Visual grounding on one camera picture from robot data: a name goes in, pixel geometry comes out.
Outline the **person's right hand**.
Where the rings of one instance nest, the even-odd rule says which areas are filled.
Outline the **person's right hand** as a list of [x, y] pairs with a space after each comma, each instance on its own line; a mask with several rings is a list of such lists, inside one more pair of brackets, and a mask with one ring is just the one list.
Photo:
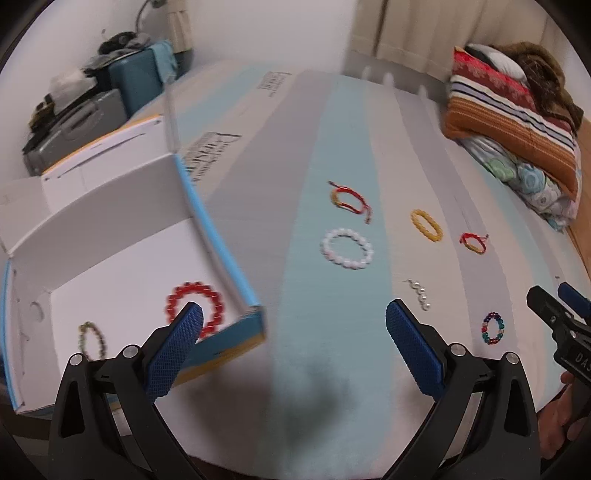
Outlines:
[[564, 372], [560, 380], [564, 386], [562, 393], [538, 413], [540, 450], [542, 457], [547, 460], [556, 455], [566, 439], [575, 440], [585, 423], [584, 420], [577, 421], [569, 427], [568, 431], [565, 431], [573, 415], [575, 377], [569, 372]]

